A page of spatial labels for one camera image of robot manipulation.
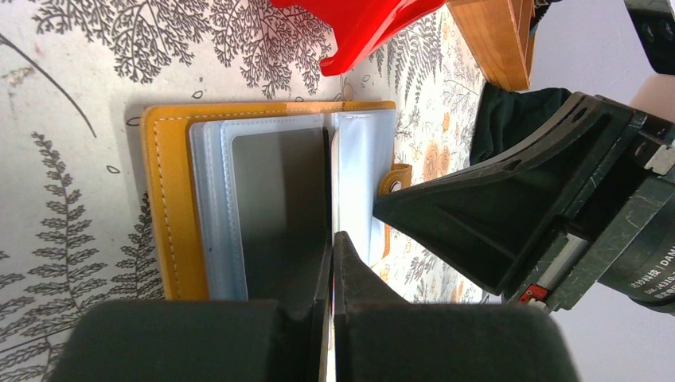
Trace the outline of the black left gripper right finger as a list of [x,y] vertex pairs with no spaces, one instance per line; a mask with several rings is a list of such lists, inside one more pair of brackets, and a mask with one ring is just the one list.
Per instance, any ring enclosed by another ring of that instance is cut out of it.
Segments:
[[339,381],[576,381],[555,322],[526,305],[413,304],[334,237]]

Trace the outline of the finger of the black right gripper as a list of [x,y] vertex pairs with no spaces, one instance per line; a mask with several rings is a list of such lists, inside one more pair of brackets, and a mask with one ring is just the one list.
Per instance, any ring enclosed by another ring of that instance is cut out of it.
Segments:
[[576,92],[515,146],[379,197],[373,214],[501,294],[518,284],[552,226],[577,217],[640,128],[633,108]]

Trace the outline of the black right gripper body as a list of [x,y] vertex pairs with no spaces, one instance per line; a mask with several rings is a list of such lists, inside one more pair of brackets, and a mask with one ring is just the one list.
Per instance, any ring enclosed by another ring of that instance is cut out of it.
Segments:
[[601,284],[673,314],[673,122],[609,99],[570,99],[527,143],[572,192],[501,299],[569,310]]

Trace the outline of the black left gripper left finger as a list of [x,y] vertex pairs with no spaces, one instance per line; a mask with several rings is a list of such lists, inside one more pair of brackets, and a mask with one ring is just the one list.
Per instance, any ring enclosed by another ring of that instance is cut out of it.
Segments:
[[52,381],[322,381],[332,240],[248,244],[252,297],[115,300],[78,322]]

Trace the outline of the gold VIP credit card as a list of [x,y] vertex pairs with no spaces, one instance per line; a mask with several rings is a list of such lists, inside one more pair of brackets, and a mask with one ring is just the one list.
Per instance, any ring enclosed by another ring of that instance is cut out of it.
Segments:
[[340,302],[339,292],[341,287],[338,285],[340,272],[338,270],[338,261],[336,260],[335,251],[331,253],[331,267],[333,272],[333,278],[331,283],[331,307],[330,307],[330,322],[329,322],[329,343],[327,349],[327,358],[326,358],[326,378],[325,381],[335,382],[337,380],[336,372],[336,345],[337,345],[337,334],[335,329],[335,319],[338,312],[338,303]]

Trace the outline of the yellow leather card holder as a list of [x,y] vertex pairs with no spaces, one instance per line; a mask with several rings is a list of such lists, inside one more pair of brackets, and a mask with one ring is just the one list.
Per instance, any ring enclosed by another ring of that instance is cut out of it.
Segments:
[[397,170],[395,118],[392,101],[148,107],[141,147],[166,298],[299,295],[340,231],[375,263],[388,250],[373,205]]

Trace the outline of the dark credit card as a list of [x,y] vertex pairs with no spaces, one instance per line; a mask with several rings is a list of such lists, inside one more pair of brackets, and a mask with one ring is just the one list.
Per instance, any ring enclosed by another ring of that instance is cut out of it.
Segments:
[[305,298],[328,232],[322,128],[244,135],[232,143],[249,298]]

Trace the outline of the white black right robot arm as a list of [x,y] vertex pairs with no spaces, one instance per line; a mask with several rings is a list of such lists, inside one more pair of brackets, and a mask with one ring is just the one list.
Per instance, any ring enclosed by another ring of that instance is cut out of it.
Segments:
[[625,6],[654,71],[631,105],[488,85],[469,166],[375,217],[506,302],[569,310],[602,284],[673,314],[673,4]]

